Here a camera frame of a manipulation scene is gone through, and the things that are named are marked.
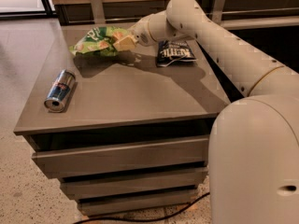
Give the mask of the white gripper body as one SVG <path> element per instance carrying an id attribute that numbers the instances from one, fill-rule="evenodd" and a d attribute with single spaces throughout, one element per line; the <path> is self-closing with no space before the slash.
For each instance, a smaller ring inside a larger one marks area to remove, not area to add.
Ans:
<path id="1" fill-rule="evenodd" d="M 150 45 L 150 34 L 148 30 L 150 17 L 144 17 L 129 28 L 136 41 L 142 46 Z"/>

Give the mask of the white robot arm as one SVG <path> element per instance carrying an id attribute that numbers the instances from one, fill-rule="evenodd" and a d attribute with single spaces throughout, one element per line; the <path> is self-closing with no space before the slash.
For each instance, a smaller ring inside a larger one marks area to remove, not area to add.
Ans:
<path id="1" fill-rule="evenodd" d="M 240 91 L 209 137 L 212 224 L 299 224 L 299 74 L 207 17 L 195 0 L 131 26 L 131 44 L 189 36 Z"/>

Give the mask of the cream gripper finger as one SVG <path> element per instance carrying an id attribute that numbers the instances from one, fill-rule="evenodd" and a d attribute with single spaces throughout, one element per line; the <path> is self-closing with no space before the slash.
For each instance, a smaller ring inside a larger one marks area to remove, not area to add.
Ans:
<path id="1" fill-rule="evenodd" d="M 137 40 L 133 35 L 127 35 L 113 44 L 116 51 L 131 50 L 136 47 Z"/>

